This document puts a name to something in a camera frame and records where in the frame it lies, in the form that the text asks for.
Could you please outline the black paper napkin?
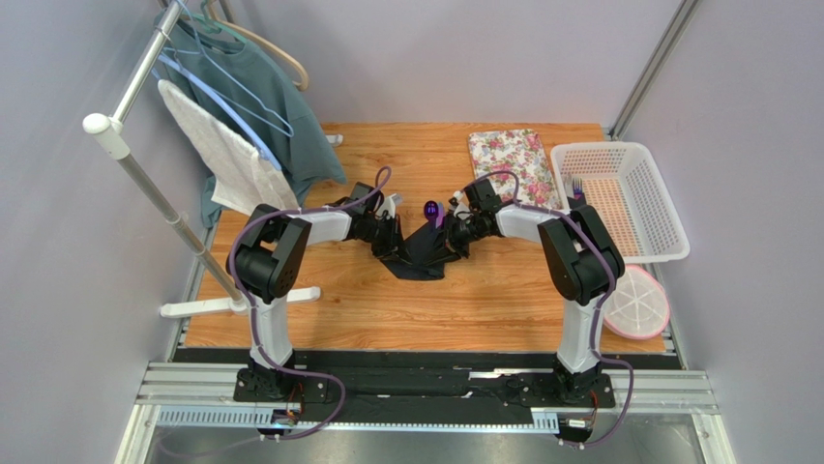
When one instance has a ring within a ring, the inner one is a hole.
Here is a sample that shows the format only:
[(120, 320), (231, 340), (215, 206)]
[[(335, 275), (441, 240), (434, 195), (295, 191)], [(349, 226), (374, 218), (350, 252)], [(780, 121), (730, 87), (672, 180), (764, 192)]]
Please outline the black paper napkin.
[(446, 245), (446, 226), (423, 225), (404, 239), (400, 258), (377, 258), (398, 279), (427, 281), (445, 277), (445, 266), (460, 259)]

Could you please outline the purple spoon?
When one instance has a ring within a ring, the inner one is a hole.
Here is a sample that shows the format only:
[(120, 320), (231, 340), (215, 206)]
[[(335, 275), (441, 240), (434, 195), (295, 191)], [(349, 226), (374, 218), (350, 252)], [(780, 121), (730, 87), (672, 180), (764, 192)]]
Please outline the purple spoon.
[(429, 200), (424, 206), (424, 214), (428, 223), (434, 227), (434, 220), (438, 216), (444, 216), (443, 205), (440, 202)]

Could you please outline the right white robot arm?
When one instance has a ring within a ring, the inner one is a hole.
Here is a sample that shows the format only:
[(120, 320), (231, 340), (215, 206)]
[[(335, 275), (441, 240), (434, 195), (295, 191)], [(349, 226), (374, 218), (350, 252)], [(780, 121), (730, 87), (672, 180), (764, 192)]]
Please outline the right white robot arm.
[(564, 299), (563, 332), (553, 368), (560, 401), (575, 404), (595, 391), (602, 374), (602, 307), (626, 266), (592, 206), (548, 210), (503, 200), (488, 179), (456, 193), (434, 228), (433, 261), (469, 255), (487, 237), (541, 245), (554, 288)]

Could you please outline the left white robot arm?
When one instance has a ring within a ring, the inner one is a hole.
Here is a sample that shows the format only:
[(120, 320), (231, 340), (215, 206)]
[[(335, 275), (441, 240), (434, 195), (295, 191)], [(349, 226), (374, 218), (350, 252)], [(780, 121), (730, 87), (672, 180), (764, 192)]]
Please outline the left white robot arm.
[(294, 368), (288, 333), (287, 296), (306, 249), (327, 242), (359, 240), (375, 257), (403, 256), (397, 218), (402, 197), (358, 183), (348, 197), (319, 208), (279, 210), (261, 204), (237, 236), (226, 269), (250, 302), (249, 367), (239, 372), (248, 388), (256, 386), (284, 396), (302, 376)]

